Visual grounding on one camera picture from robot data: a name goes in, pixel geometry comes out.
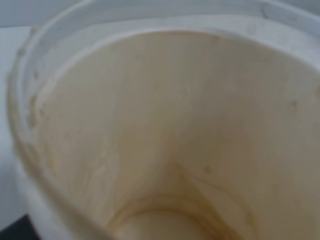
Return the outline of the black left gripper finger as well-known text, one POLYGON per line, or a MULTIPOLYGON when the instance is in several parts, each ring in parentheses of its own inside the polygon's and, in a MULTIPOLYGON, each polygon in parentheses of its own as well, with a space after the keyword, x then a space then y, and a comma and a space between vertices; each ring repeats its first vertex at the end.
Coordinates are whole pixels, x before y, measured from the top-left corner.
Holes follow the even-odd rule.
POLYGON ((24 215, 0 231, 0 240, 38 240, 28 215, 24 215))

